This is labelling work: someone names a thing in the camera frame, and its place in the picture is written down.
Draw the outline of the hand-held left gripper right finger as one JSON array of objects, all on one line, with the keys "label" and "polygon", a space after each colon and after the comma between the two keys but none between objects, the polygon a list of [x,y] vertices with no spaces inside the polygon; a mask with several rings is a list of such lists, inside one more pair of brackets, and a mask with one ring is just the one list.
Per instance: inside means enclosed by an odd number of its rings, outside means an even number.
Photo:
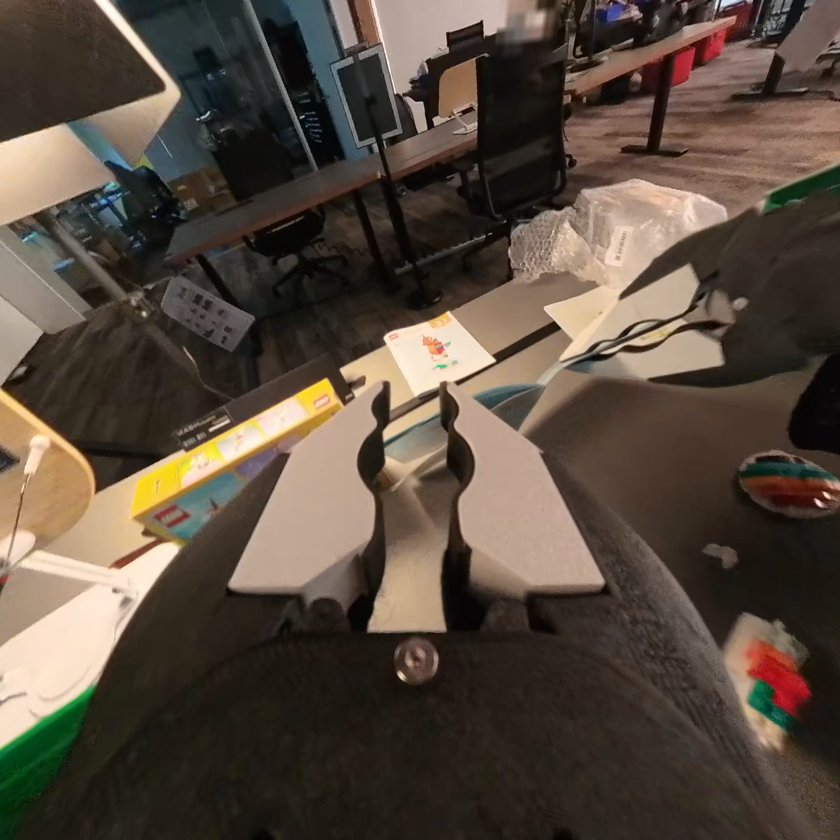
[{"label": "hand-held left gripper right finger", "polygon": [[441,572],[449,631],[480,627],[499,602],[601,595],[606,580],[541,449],[461,386],[439,391],[456,480]]}]

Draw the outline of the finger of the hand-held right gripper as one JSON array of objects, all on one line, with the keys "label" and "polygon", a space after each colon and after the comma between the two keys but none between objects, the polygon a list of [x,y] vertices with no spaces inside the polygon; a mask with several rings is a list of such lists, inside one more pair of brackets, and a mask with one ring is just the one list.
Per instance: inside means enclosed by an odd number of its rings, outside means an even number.
[{"label": "finger of the hand-held right gripper", "polygon": [[725,363],[716,330],[705,322],[642,328],[632,339],[609,339],[593,350],[564,353],[558,366],[607,379],[638,381],[713,370]]},{"label": "finger of the hand-held right gripper", "polygon": [[580,354],[718,354],[700,280],[689,266],[617,297],[580,336]]}]

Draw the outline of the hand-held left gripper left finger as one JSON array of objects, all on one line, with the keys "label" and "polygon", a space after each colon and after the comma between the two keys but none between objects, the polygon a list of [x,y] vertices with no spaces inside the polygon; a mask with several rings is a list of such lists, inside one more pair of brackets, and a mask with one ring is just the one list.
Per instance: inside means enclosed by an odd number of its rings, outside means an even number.
[{"label": "hand-held left gripper left finger", "polygon": [[290,452],[228,583],[260,621],[297,625],[308,609],[368,632],[385,570],[383,432],[391,386],[377,381]]}]

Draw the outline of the white red green lego model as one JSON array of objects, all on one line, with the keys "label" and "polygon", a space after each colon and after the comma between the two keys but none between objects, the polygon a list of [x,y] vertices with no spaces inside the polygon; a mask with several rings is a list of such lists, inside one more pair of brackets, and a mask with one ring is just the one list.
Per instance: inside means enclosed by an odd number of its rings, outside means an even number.
[{"label": "white red green lego model", "polygon": [[787,750],[812,689],[807,648],[781,621],[741,613],[722,646],[728,676],[761,747]]}]

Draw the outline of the green plastic bin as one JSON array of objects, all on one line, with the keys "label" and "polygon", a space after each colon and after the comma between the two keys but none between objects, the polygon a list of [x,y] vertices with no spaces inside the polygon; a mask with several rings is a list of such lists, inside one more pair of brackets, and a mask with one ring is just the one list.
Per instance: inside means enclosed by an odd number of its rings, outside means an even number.
[{"label": "green plastic bin", "polygon": [[1,750],[1,838],[14,838],[27,809],[48,789],[77,739],[96,687],[37,720]]}]

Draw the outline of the round rainbow lego build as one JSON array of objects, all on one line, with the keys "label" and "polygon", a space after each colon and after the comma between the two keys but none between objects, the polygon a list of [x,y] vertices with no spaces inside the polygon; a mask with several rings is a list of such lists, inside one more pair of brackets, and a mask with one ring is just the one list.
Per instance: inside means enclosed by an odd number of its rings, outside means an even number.
[{"label": "round rainbow lego build", "polygon": [[760,508],[791,519],[839,512],[839,478],[818,464],[779,449],[747,457],[738,467],[741,491]]}]

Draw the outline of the clear plastic bag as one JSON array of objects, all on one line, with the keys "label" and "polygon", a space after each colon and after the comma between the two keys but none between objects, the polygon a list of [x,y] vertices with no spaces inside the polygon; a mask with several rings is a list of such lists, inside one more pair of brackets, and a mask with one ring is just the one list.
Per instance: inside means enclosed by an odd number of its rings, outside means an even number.
[{"label": "clear plastic bag", "polygon": [[626,288],[681,239],[728,220],[706,196],[637,178],[584,189],[571,210],[569,271],[613,289]]}]

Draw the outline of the open light blue instruction booklet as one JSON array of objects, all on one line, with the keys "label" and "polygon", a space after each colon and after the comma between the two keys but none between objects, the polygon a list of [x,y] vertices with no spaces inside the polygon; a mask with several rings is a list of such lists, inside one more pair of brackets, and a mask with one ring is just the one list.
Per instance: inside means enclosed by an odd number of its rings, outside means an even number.
[{"label": "open light blue instruction booklet", "polygon": [[[591,362],[574,365],[557,362],[535,383],[500,385],[478,392],[474,397],[478,404],[519,431],[552,383],[573,375],[588,375],[591,371]],[[431,403],[436,407],[429,416],[385,441],[385,469],[395,482],[413,474],[423,476],[445,468],[448,431],[442,420],[438,397]]]}]

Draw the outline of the bubble wrap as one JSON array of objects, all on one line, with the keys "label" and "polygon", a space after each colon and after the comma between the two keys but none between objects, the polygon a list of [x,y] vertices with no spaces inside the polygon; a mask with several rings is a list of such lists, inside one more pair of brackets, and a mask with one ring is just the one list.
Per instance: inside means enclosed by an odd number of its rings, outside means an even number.
[{"label": "bubble wrap", "polygon": [[597,281],[590,246],[574,227],[572,206],[547,209],[511,230],[508,259],[511,278],[529,283],[543,275],[571,274],[580,281]]}]

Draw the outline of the closed booklet orange animal cover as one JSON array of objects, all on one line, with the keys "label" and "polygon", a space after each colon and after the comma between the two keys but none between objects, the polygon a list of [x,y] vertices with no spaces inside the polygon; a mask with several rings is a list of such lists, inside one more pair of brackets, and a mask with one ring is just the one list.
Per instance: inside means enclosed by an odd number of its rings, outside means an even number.
[{"label": "closed booklet orange animal cover", "polygon": [[432,394],[444,382],[463,382],[497,362],[450,311],[390,331],[384,342],[414,397]]}]

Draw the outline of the black office chair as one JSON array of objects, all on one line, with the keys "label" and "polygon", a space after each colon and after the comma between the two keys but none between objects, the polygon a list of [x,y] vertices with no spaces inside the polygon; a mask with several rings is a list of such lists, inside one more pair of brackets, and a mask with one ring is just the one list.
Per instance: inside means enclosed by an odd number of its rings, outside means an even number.
[{"label": "black office chair", "polygon": [[[244,203],[269,189],[282,186],[294,179],[291,161],[285,148],[274,134],[262,130],[244,135],[231,134],[219,141],[213,157],[224,179],[239,203]],[[347,276],[333,264],[349,265],[342,255],[313,255],[307,247],[322,239],[326,213],[318,206],[300,213],[285,222],[273,223],[244,237],[248,249],[267,258],[273,267],[281,260],[295,257],[296,264],[272,285],[275,298],[280,298],[284,286],[290,285],[297,305],[302,304],[305,280],[326,277],[348,287]]]},{"label": "black office chair", "polygon": [[477,178],[467,203],[493,224],[512,224],[566,187],[568,52],[532,42],[477,59]]}]

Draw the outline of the printed white paper sheet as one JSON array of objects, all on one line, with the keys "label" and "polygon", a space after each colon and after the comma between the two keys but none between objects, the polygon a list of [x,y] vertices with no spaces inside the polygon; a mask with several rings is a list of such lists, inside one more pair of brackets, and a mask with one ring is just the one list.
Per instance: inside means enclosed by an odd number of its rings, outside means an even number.
[{"label": "printed white paper sheet", "polygon": [[238,348],[256,322],[254,316],[183,276],[169,279],[161,309],[199,338],[229,352]]}]

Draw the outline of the long brown desk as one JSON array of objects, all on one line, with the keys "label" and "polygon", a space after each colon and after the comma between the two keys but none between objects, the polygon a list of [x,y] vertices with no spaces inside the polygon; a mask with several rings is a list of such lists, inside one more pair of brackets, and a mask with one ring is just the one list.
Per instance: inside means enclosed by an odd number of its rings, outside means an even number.
[{"label": "long brown desk", "polygon": [[736,23],[737,18],[732,15],[706,23],[691,24],[655,44],[612,52],[601,64],[594,68],[569,76],[565,90],[572,97],[580,97],[604,86],[607,82],[627,76],[636,70],[653,64],[657,60],[661,60],[660,76],[655,90],[646,141],[645,143],[624,145],[621,153],[678,159],[685,155],[688,150],[667,149],[662,145],[669,95],[673,87],[676,57],[679,53],[718,32],[727,32]]},{"label": "long brown desk", "polygon": [[477,131],[458,133],[458,130],[459,123],[451,119],[386,148],[385,163],[380,155],[368,154],[362,160],[329,164],[220,212],[187,222],[175,230],[164,262],[172,268],[181,268],[195,259],[208,279],[218,289],[225,289],[221,276],[207,261],[210,252],[236,246],[262,228],[285,223],[311,209],[351,196],[376,271],[386,287],[394,288],[394,274],[382,257],[366,216],[361,190],[381,182],[387,172],[396,182],[473,152],[477,147]]}]

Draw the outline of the grey light stand pole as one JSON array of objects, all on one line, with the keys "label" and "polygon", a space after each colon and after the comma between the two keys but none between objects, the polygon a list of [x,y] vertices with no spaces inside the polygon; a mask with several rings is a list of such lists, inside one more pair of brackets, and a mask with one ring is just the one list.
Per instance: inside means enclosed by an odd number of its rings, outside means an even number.
[{"label": "grey light stand pole", "polygon": [[97,261],[94,255],[76,239],[71,231],[58,218],[47,210],[35,213],[35,219],[45,231],[67,250],[74,260],[82,265],[89,276],[107,294],[121,310],[134,322],[148,324],[152,321],[153,310],[144,291],[125,290]]}]

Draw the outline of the portrait screen on stand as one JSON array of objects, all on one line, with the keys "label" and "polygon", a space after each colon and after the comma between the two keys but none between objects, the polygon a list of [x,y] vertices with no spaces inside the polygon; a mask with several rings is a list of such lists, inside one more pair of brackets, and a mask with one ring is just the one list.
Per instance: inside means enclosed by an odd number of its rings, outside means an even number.
[{"label": "portrait screen on stand", "polygon": [[380,183],[385,207],[404,267],[415,287],[406,305],[415,311],[429,309],[441,300],[441,292],[429,287],[417,261],[417,252],[408,233],[403,209],[396,192],[396,180],[386,156],[385,141],[400,135],[403,126],[396,106],[382,45],[358,44],[330,66],[353,141],[358,149],[375,147],[380,158]]}]

